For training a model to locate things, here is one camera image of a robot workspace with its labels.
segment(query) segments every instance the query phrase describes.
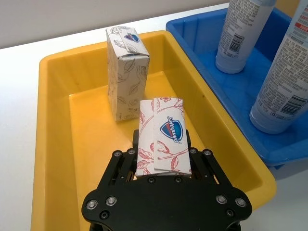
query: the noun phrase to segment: product label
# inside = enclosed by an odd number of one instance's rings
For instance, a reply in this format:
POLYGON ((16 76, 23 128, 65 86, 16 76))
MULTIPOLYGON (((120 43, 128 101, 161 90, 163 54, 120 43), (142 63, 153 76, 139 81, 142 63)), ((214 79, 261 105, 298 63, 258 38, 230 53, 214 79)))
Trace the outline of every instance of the product label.
POLYGON ((284 121, 308 109, 308 5, 294 18, 257 98, 260 111, 284 121))
POLYGON ((272 8, 261 6, 258 0, 231 0, 220 38, 220 53, 234 59, 246 58, 272 8))

